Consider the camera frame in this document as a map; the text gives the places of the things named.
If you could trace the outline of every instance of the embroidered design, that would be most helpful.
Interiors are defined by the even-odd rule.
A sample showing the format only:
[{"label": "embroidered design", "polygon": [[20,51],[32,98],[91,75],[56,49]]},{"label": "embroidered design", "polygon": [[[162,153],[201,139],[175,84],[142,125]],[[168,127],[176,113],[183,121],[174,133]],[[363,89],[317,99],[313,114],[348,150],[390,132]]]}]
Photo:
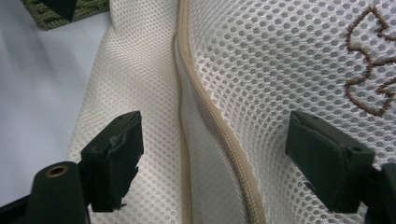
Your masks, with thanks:
[{"label": "embroidered design", "polygon": [[364,48],[361,48],[361,47],[356,47],[356,46],[352,45],[351,36],[352,36],[353,30],[370,13],[374,14],[374,16],[377,18],[377,20],[379,21],[379,24],[380,24],[380,28],[375,31],[377,36],[380,37],[380,38],[383,38],[385,40],[388,40],[388,41],[396,41],[396,37],[385,35],[383,33],[383,31],[386,30],[387,28],[389,28],[389,26],[385,22],[385,20],[381,17],[381,15],[379,14],[379,12],[376,9],[376,7],[370,7],[367,10],[365,10],[352,23],[352,25],[348,28],[347,34],[346,34],[346,48],[348,50],[350,50],[350,51],[358,51],[361,54],[363,54],[365,56],[365,58],[366,58],[367,66],[366,66],[365,75],[362,78],[359,78],[359,79],[348,80],[346,82],[345,89],[346,89],[347,98],[349,98],[349,100],[353,104],[355,104],[357,107],[359,107],[360,109],[366,111],[369,114],[372,114],[374,116],[382,117],[382,116],[384,116],[384,114],[389,109],[390,104],[395,100],[396,92],[395,91],[391,91],[391,90],[389,90],[387,88],[390,85],[396,83],[396,77],[386,81],[385,83],[383,83],[382,85],[380,85],[379,87],[376,88],[376,90],[375,90],[376,93],[384,94],[387,97],[387,99],[383,103],[382,107],[379,108],[379,109],[372,108],[372,107],[364,104],[363,102],[359,101],[359,99],[357,99],[351,92],[351,87],[355,86],[355,85],[359,85],[359,84],[363,83],[364,81],[366,81],[373,74],[373,69],[375,67],[384,66],[384,65],[389,64],[389,63],[396,63],[396,57],[387,58],[387,59],[384,59],[384,60],[376,61],[376,60],[374,60],[373,56],[370,54],[370,52],[367,49],[364,49]]}]

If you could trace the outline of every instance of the gray surface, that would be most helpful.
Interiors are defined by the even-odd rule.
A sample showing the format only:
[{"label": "gray surface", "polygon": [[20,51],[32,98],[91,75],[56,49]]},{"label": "gray surface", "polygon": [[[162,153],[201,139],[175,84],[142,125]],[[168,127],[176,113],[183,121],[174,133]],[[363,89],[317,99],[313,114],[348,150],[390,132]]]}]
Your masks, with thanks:
[{"label": "gray surface", "polygon": [[20,1],[0,1],[0,206],[64,161],[109,24],[107,12],[43,32]]}]

